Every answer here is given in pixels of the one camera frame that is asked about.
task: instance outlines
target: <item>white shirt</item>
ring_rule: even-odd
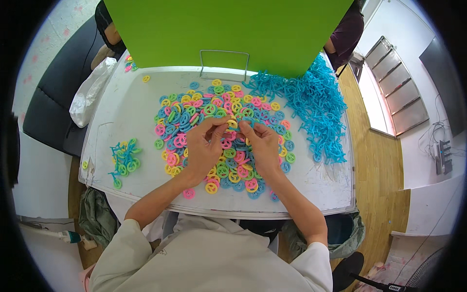
[[[123,221],[91,274],[91,291],[333,290],[329,251],[313,242],[287,264],[269,239],[229,219],[180,214],[152,252],[137,221]]]

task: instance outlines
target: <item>wooden floor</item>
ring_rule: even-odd
[[[79,158],[73,157],[71,159],[70,179],[68,182],[68,216],[75,220],[75,231],[80,235],[85,232],[78,225],[79,219],[79,201],[81,194],[86,190],[86,186],[78,181],[78,171],[80,168]],[[87,269],[97,262],[102,254],[102,246],[98,245],[94,249],[85,250],[82,242],[78,242],[79,257],[83,269]]]
[[[347,115],[352,134],[355,164],[357,206],[366,236],[358,249],[365,256],[360,275],[365,275],[376,262],[385,262],[390,247],[392,230],[405,232],[409,217],[410,191],[403,189],[402,150],[399,140],[370,131],[369,121],[358,84],[347,67],[339,78],[339,85],[347,103]],[[73,158],[69,185],[69,214],[78,221],[79,198],[84,185],[78,182],[79,159]],[[76,223],[80,234],[82,230]],[[284,237],[279,236],[279,256],[286,262],[290,257]],[[83,267],[87,268],[99,258],[102,248],[84,250],[78,245]],[[339,259],[332,260],[334,268]]]

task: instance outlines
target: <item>fan stand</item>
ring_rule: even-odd
[[[363,268],[363,254],[356,251],[348,258],[343,259],[333,271],[333,292],[338,292],[349,287],[355,280],[366,283],[384,292],[412,292],[418,291],[417,288],[400,286],[396,284],[382,284],[367,278],[361,277],[358,274]]]

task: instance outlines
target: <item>green board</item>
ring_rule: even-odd
[[[199,50],[250,54],[248,70],[303,75],[352,0],[105,0],[140,68],[200,66]],[[204,66],[245,69],[246,55],[204,52]]]

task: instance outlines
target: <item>black sofa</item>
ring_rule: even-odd
[[[61,152],[81,156],[87,126],[79,128],[68,110],[103,44],[93,16],[65,43],[39,81],[24,118],[25,134]]]

